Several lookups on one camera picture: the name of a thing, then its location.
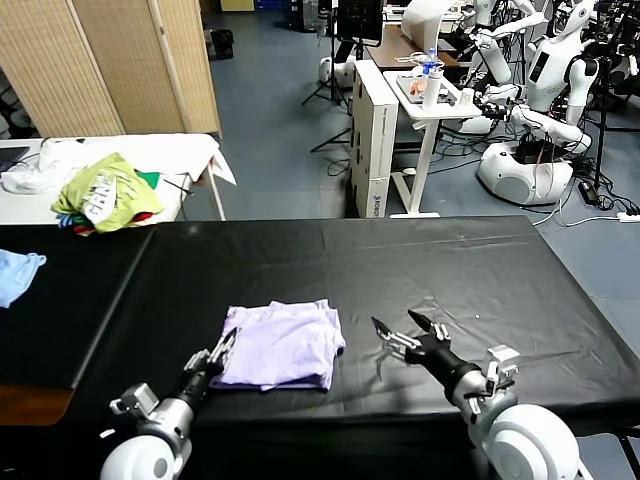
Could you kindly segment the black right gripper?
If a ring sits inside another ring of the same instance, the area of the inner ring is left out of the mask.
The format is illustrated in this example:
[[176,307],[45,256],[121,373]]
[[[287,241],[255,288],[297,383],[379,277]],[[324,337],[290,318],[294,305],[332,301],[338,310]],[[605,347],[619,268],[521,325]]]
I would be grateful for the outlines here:
[[384,322],[372,317],[371,321],[382,343],[404,353],[408,365],[424,367],[442,386],[455,386],[468,372],[468,363],[450,350],[451,337],[447,326],[430,320],[426,315],[408,310],[410,318],[428,335],[409,337],[392,331]]

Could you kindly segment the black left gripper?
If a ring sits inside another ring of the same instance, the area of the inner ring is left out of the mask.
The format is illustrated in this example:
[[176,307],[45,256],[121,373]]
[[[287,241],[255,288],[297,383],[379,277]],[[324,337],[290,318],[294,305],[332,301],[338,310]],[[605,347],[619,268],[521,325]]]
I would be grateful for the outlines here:
[[208,349],[195,352],[185,363],[179,385],[179,398],[200,401],[211,380],[223,372],[230,359],[239,329],[234,327],[223,334],[210,353]]

